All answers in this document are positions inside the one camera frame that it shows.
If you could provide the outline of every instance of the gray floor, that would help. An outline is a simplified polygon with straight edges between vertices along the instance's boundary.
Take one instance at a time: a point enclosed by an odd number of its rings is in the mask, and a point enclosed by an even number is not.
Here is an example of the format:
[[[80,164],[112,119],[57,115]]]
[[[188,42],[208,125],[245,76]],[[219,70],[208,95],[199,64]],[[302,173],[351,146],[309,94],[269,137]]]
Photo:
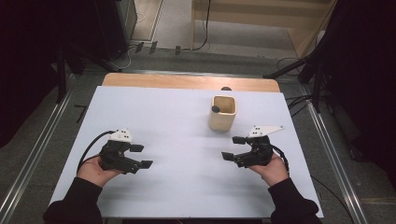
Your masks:
[[[169,0],[168,3],[176,2],[175,0]],[[166,7],[170,6],[164,4],[162,13],[166,13]],[[163,46],[160,47],[170,48],[172,45],[182,45],[180,44],[181,42],[169,42],[172,38],[167,37],[167,35],[161,37],[160,29],[166,30],[164,27],[161,28],[162,25],[159,22],[159,27],[154,37],[159,41],[159,45],[163,43]],[[215,38],[212,36],[209,38],[209,43],[211,43],[213,51],[210,52],[183,51],[180,55],[175,55],[172,50],[156,50],[154,54],[149,54],[148,49],[143,49],[139,53],[131,51],[131,64],[124,68],[122,72],[133,72],[135,70],[177,71],[180,73],[213,73],[212,75],[214,76],[262,78],[261,75],[271,74],[277,70],[276,63],[278,60],[295,56],[295,53],[293,56],[290,42],[287,43],[288,39],[282,35],[282,32],[281,29],[278,29],[276,35],[282,37],[273,40],[279,39],[279,42],[273,42],[272,45],[268,43],[267,48],[262,48],[259,54],[252,52],[248,55],[250,49],[244,46],[240,50],[214,48],[216,41],[211,39]],[[237,43],[244,43],[243,36],[240,40],[241,42]],[[235,41],[230,40],[229,44],[235,44]],[[114,63],[123,66],[128,64],[128,62],[129,58],[125,55]],[[280,65],[283,66],[285,63],[291,62],[292,60],[282,61]],[[75,107],[75,105],[89,105],[96,86],[101,85],[106,74],[106,71],[95,64],[86,63],[86,65],[87,69],[83,76],[77,75],[78,78],[67,107],[45,147],[40,163],[26,186],[9,223],[42,222],[41,216],[49,204],[53,188],[58,181],[65,160],[78,134],[80,123],[76,123],[76,121],[80,116],[81,108]],[[302,86],[297,82],[296,76],[284,75],[278,78],[277,81],[286,98],[303,94]],[[12,141],[0,149],[0,162],[3,164],[0,166],[2,179],[0,183],[1,197],[4,198],[7,195],[8,189],[17,178],[19,171],[29,156],[30,150],[34,147],[35,140],[55,107],[55,100],[56,89],[44,99],[35,113],[26,120]],[[290,113],[295,112],[300,106],[303,105],[296,106]],[[321,116],[326,123],[334,147],[346,168],[347,175],[359,196],[363,211],[369,222],[380,224],[394,223],[394,220],[396,220],[396,194],[385,173],[373,163],[357,162],[350,159],[348,154],[349,145],[340,130],[337,120],[327,111],[325,103],[321,103],[320,106]],[[343,193],[335,178],[317,128],[307,107],[293,117],[293,122],[311,175],[322,181],[339,198],[343,199]],[[314,184],[325,216],[322,219],[323,223],[351,223],[346,210],[335,197],[318,182],[314,181]]]

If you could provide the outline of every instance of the white table surface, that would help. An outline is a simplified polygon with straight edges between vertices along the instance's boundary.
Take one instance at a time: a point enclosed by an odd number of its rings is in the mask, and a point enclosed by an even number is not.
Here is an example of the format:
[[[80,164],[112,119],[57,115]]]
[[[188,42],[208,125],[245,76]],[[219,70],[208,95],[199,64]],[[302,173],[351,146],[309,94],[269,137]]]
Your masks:
[[[237,102],[227,133],[208,127],[215,95],[230,95]],[[285,127],[269,134],[271,144],[285,152],[297,189],[319,206],[317,215],[323,217],[284,96],[271,92],[98,87],[51,201],[64,197],[83,151],[97,135],[127,128],[134,143],[145,148],[125,155],[154,163],[107,183],[98,201],[103,217],[269,217],[275,206],[265,182],[221,157],[221,151],[250,151],[248,145],[233,144],[232,137],[247,136],[254,125]],[[86,158],[106,141],[102,137]]]

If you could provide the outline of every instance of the wooden table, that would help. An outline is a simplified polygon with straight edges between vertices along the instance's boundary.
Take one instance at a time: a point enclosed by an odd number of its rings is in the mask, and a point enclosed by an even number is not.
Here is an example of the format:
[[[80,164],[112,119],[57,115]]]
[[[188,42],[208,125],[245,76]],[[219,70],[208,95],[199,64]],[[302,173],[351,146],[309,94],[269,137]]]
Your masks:
[[[221,90],[223,87],[229,87],[233,91],[280,92],[277,82],[273,79],[159,74],[109,73],[103,81],[103,86],[197,90]]]
[[[206,21],[208,0],[193,0],[191,49],[195,20]],[[210,21],[287,28],[299,58],[307,55],[318,34],[326,29],[336,0],[213,0]]]

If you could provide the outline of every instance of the black curtain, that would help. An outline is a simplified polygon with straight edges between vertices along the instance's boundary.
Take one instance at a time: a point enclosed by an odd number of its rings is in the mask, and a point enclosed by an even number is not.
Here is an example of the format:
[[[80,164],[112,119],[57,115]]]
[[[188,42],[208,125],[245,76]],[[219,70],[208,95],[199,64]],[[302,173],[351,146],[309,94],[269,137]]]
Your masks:
[[[306,68],[323,64],[327,89],[360,131],[351,144],[396,188],[395,12],[392,1],[339,0],[332,32],[326,31]]]
[[[0,147],[57,84],[50,24],[37,1],[0,2]]]

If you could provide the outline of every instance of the floor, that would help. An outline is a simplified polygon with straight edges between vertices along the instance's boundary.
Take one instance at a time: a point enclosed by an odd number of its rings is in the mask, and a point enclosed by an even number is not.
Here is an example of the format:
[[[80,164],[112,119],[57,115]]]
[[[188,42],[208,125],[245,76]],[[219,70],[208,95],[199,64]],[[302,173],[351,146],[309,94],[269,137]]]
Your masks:
[[[175,46],[183,49],[190,46],[190,1],[166,0],[161,4],[161,10],[153,15],[158,16],[155,29],[146,32],[145,37],[133,40],[133,43],[145,41],[146,48],[141,52],[120,57],[113,62],[122,67],[123,72],[139,70],[175,71],[179,73],[200,73],[214,76],[253,77],[271,74],[278,68],[292,63],[296,57],[287,32],[277,27],[238,26],[221,22],[210,22],[208,29],[208,44],[199,52],[183,51],[176,55]],[[202,44],[205,31],[201,21],[195,22],[197,42]],[[154,54],[149,53],[151,42],[158,41]],[[298,70],[290,71],[289,75],[277,79],[285,97],[300,96],[305,89],[312,88],[312,83],[302,87],[296,80]],[[30,181],[19,188],[21,198],[18,206],[11,208],[8,222],[0,219],[1,223],[40,223],[41,215],[48,206],[52,191],[67,159],[69,150],[77,136],[82,108],[77,105],[89,105],[95,87],[101,85],[106,71],[99,66],[87,63],[87,70],[83,76],[76,75],[70,80],[70,96],[68,102],[53,127],[49,140],[44,142],[45,151],[41,152],[41,159],[34,167]],[[0,149],[0,195],[5,198],[10,187],[15,184],[17,176],[26,160],[29,150],[35,148],[36,139],[54,112],[56,90],[47,96],[42,105],[23,124],[14,139]],[[293,122],[300,138],[306,162],[311,175],[321,181],[314,181],[320,205],[325,218],[323,223],[352,223],[346,209],[336,200],[332,192],[345,203],[345,194],[340,188],[339,181],[334,174],[329,154],[324,149],[323,139],[318,134],[317,124],[313,121],[312,109],[300,105],[290,113],[301,112],[293,117]],[[328,111],[324,102],[320,104],[320,118],[326,124],[332,145],[353,189],[356,191],[366,222],[390,224],[396,220],[396,193],[382,170],[370,162],[356,162],[349,156],[349,145],[346,141],[338,121]],[[120,223],[120,220],[110,219],[108,223]]]

